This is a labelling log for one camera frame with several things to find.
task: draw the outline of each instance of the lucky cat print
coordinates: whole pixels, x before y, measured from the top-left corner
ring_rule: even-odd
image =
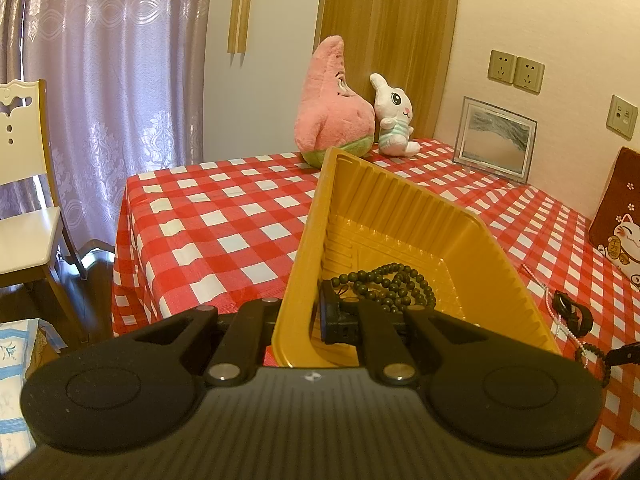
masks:
[[[613,230],[607,247],[598,245],[605,255],[635,286],[640,285],[640,226],[628,213]]]

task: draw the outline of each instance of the wooden wardrobe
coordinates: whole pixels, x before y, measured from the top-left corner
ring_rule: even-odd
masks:
[[[211,0],[205,160],[295,150],[293,124],[306,67],[319,41],[333,34],[345,41],[348,85],[372,103],[369,75],[381,73],[411,99],[414,137],[431,137],[457,2]]]

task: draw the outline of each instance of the black beads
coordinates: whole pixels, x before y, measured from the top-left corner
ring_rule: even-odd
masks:
[[[386,312],[404,312],[412,302],[431,308],[436,305],[433,289],[424,276],[417,269],[397,262],[369,271],[361,269],[340,274],[331,278],[331,284],[339,289],[339,296],[351,289],[357,297],[377,303]]]

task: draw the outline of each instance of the wooden handle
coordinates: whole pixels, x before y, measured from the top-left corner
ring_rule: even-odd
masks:
[[[236,53],[236,37],[238,36],[238,12],[240,0],[231,0],[231,17],[229,18],[229,38],[226,41],[226,51],[229,54]]]
[[[238,33],[238,50],[239,54],[246,53],[246,33],[249,29],[249,11],[251,10],[251,0],[242,0],[242,8],[240,9],[240,32]]]

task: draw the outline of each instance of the red and white checkered tablecloth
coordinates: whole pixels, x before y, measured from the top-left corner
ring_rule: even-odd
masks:
[[[640,340],[640,293],[587,240],[586,219],[532,186],[453,164],[452,148],[424,140],[413,158],[369,160],[476,213],[552,324],[543,291],[523,270],[590,307],[585,342],[605,352]],[[132,176],[113,267],[113,331],[123,334],[201,303],[234,312],[282,297],[319,171],[297,153],[237,158]],[[558,345],[574,346],[553,325]],[[640,367],[612,369],[590,438],[596,451],[640,440]]]

